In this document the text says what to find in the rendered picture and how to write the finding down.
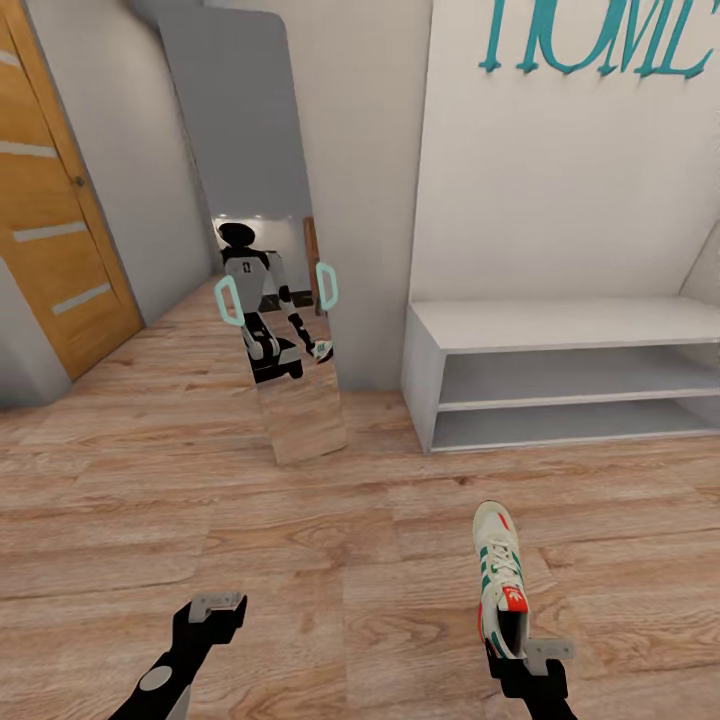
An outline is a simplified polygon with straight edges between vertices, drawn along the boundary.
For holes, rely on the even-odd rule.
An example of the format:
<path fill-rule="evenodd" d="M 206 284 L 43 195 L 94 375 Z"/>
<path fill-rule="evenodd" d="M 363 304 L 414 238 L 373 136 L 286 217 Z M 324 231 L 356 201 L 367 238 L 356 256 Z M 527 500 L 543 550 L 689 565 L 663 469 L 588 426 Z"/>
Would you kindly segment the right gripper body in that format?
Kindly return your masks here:
<path fill-rule="evenodd" d="M 523 698 L 536 720 L 536 704 L 546 698 L 558 698 L 564 703 L 568 698 L 566 669 L 560 659 L 547 659 L 548 676 L 534 676 L 523 659 L 498 657 L 500 664 L 501 686 L 506 698 Z"/>

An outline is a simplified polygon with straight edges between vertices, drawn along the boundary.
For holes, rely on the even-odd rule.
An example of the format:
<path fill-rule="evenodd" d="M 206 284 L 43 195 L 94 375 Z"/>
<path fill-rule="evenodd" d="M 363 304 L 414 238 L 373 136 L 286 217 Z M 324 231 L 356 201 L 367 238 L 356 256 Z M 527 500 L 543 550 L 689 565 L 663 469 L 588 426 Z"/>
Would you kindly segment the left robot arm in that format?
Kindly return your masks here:
<path fill-rule="evenodd" d="M 246 605 L 241 590 L 195 593 L 173 617 L 173 647 L 108 720 L 185 720 L 193 678 L 211 645 L 227 645 L 241 628 Z"/>

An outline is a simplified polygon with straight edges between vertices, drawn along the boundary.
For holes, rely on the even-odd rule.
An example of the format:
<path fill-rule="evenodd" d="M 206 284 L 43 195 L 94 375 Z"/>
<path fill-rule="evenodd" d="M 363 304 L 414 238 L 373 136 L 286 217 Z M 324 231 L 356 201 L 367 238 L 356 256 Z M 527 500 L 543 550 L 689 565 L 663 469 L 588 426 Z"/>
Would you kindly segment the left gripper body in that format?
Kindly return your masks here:
<path fill-rule="evenodd" d="M 233 611 L 234 608 L 212 609 L 202 623 L 189 623 L 189 612 L 178 612 L 173 617 L 173 645 L 183 640 L 194 641 L 201 648 L 203 662 L 211 645 L 227 645 L 233 638 Z"/>

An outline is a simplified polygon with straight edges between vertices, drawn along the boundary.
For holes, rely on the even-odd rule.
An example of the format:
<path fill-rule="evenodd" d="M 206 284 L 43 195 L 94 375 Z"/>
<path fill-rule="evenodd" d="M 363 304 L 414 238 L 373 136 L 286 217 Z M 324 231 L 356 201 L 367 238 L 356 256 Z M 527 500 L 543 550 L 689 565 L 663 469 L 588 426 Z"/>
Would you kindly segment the gym shoe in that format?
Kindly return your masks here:
<path fill-rule="evenodd" d="M 479 633 L 497 657 L 524 659 L 529 637 L 529 602 L 521 575 L 519 542 L 511 516 L 493 500 L 483 501 L 473 518 L 473 541 L 481 560 Z"/>

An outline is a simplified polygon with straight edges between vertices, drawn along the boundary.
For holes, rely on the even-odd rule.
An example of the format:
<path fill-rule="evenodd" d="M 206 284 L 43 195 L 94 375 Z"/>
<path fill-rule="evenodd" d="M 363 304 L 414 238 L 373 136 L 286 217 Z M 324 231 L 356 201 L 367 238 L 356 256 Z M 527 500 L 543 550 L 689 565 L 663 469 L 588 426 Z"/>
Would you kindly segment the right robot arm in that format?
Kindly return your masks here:
<path fill-rule="evenodd" d="M 524 659 L 497 657 L 489 639 L 486 645 L 493 679 L 501 679 L 506 698 L 523 698 L 533 720 L 577 720 L 567 705 L 568 684 L 561 659 L 576 655 L 570 639 L 522 640 Z"/>

